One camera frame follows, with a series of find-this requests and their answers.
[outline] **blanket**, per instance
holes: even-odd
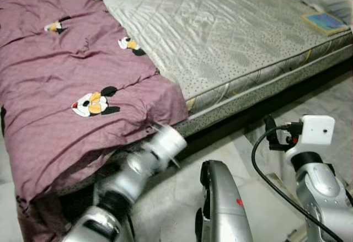
[[[149,124],[187,117],[180,88],[102,0],[0,0],[0,106],[25,241],[55,237],[37,201],[151,134]],[[45,228],[28,232],[39,218]]]

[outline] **book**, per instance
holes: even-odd
[[[327,36],[350,29],[350,27],[347,26],[343,21],[326,12],[305,14],[302,15],[302,18],[308,24]]]

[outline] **quilted mattress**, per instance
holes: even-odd
[[[331,37],[316,32],[301,18],[314,10],[297,0],[104,3],[161,74],[181,86],[191,113],[187,122],[213,111],[212,120],[202,121],[208,124],[184,135],[352,55],[351,31]],[[224,114],[216,110],[221,106]]]

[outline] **tiled floor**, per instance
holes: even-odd
[[[349,72],[273,114],[277,123],[295,121],[302,114],[329,114],[336,118],[333,145],[325,159],[347,181],[352,176],[352,83]],[[169,168],[155,176],[133,209],[137,241],[196,241],[194,221],[201,206],[200,169],[208,159],[222,160],[228,165],[244,201],[254,241],[284,241],[287,234],[301,225],[302,218],[274,195],[252,168],[251,142],[263,131],[262,123],[255,123],[247,129],[247,137],[242,132],[229,135],[185,159],[180,171]],[[283,170],[280,153],[270,155],[266,144],[259,153],[260,167],[283,176],[288,185],[293,184],[292,169]],[[9,158],[0,137],[0,236],[4,242],[22,241],[13,191]]]

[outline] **cable connector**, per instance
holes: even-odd
[[[287,130],[292,136],[299,136],[303,132],[303,123],[302,122],[286,123],[285,130]]]

